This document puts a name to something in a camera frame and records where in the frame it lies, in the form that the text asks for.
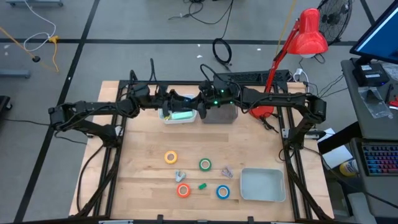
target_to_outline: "monitor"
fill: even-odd
[[[361,59],[398,64],[398,0],[395,0],[350,50]]]

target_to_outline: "white paper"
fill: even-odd
[[[318,142],[321,142],[324,139],[327,139],[328,137],[332,136],[332,134],[335,134],[334,130],[331,128],[325,130],[325,132],[326,135],[323,138],[319,139]],[[353,155],[351,155],[351,153],[349,153],[347,148],[344,145],[342,145],[328,153],[325,153],[323,155],[323,158],[326,161],[326,163],[330,166],[330,168],[333,169],[336,166],[344,163],[345,161],[352,159]]]

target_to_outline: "keyboard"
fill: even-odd
[[[364,142],[362,153],[368,175],[398,175],[398,144]]]
[[[232,72],[221,73],[220,75],[230,76],[236,83],[242,85],[265,85],[268,79],[269,71],[257,72]],[[287,82],[290,78],[288,70],[277,70],[274,76],[274,82]]]

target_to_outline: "wooden table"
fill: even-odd
[[[288,86],[291,93],[303,92],[305,88],[302,83],[289,83]],[[197,86],[169,86],[169,90],[172,88],[179,94],[198,93]],[[98,101],[114,101],[117,90],[118,82],[103,82]],[[298,124],[300,113],[293,110],[293,115],[295,124]],[[276,118],[267,120],[279,130]],[[108,124],[111,116],[95,116],[93,121]],[[101,143],[99,138],[88,140],[83,164]],[[318,150],[313,140],[306,140],[305,146]],[[261,122],[242,114],[240,110],[233,124],[203,124],[197,117],[194,123],[175,125],[165,125],[158,118],[158,111],[141,110],[138,117],[127,120],[111,218],[154,220],[158,214],[163,214],[165,220],[245,221],[248,216],[253,216],[255,221],[294,221],[287,171],[285,164],[278,159],[281,149],[280,134],[266,131]],[[173,165],[164,161],[164,154],[169,150],[178,154],[178,160]],[[320,157],[306,150],[302,150],[301,155],[308,191],[326,214],[333,217]],[[103,156],[104,149],[89,163],[84,173],[81,206],[98,186]],[[202,172],[198,167],[199,160],[204,157],[212,162],[209,172]],[[232,179],[221,175],[225,165],[232,167]],[[286,200],[244,200],[239,187],[240,172],[244,167],[283,171]],[[179,198],[176,194],[177,169],[187,173],[183,182],[192,189],[188,198]],[[198,190],[202,183],[207,183],[207,188]],[[216,196],[215,189],[221,184],[226,184],[231,190],[227,200],[220,200]],[[300,215],[304,217],[301,194],[298,188],[296,191]],[[107,195],[107,192],[103,194],[103,201]],[[104,213],[105,204],[102,203],[100,213]],[[70,214],[76,212],[75,193]]]

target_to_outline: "black fan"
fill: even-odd
[[[319,4],[319,31],[325,36],[328,45],[340,41],[351,17],[352,8],[352,0],[323,0]]]

